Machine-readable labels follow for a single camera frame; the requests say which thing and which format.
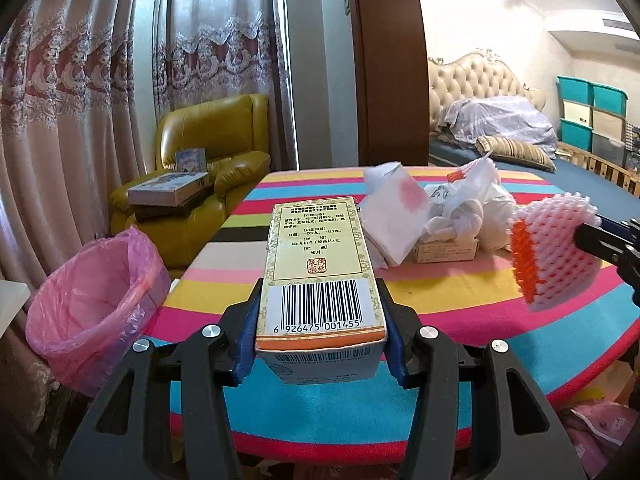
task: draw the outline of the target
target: tufted headboard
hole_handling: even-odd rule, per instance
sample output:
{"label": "tufted headboard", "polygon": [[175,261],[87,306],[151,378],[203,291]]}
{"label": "tufted headboard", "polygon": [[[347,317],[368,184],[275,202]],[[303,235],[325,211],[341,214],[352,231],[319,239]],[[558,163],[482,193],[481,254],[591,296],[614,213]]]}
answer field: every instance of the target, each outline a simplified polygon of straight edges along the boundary
{"label": "tufted headboard", "polygon": [[436,131],[442,107],[459,99],[519,95],[531,101],[536,110],[542,111],[545,106],[545,93],[521,84],[489,49],[466,54],[449,64],[429,58],[428,65],[431,132]]}

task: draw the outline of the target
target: metal bolt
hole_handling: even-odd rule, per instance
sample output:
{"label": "metal bolt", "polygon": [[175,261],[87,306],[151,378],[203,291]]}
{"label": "metal bolt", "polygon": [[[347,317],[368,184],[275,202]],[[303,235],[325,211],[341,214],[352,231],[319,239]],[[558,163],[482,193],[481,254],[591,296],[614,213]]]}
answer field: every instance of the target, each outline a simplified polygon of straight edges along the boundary
{"label": "metal bolt", "polygon": [[420,335],[425,339],[436,339],[438,337],[438,329],[433,326],[423,326],[420,329]]}
{"label": "metal bolt", "polygon": [[218,325],[207,325],[202,329],[204,337],[218,337],[220,335],[220,327]]}
{"label": "metal bolt", "polygon": [[131,346],[134,352],[144,352],[149,348],[149,339],[138,339]]}
{"label": "metal bolt", "polygon": [[494,339],[493,341],[491,341],[491,348],[493,348],[496,352],[504,354],[509,349],[509,345],[507,345],[507,342],[503,341],[502,339]]}

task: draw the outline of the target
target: mattress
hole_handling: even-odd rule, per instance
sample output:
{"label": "mattress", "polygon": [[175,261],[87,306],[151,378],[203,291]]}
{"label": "mattress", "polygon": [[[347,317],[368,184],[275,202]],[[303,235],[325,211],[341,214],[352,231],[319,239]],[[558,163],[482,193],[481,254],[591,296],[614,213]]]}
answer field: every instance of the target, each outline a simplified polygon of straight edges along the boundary
{"label": "mattress", "polygon": [[[429,162],[436,166],[462,166],[480,157],[476,150],[463,150],[433,137],[429,150]],[[600,215],[617,222],[640,217],[640,200],[628,191],[566,160],[556,159],[554,163],[555,173],[506,162],[496,162],[496,166],[499,170],[528,171],[567,192],[589,196]]]}

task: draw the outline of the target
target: pink stain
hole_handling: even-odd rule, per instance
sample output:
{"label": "pink stain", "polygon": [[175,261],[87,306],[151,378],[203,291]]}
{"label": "pink stain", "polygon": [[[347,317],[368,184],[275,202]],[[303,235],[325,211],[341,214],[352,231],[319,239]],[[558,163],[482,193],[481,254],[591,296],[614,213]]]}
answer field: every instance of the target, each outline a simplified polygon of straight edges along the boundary
{"label": "pink stain", "polygon": [[412,177],[400,181],[400,202],[407,211],[414,213],[424,209],[427,200],[427,194]]}

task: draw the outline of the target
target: blue book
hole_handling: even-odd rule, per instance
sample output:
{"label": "blue book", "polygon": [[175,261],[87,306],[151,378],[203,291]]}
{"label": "blue book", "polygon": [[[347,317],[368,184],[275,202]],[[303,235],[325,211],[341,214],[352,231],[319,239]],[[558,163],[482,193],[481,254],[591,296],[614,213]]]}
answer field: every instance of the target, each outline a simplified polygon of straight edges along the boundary
{"label": "blue book", "polygon": [[197,173],[207,171],[204,148],[190,148],[175,154],[175,171],[178,173]]}

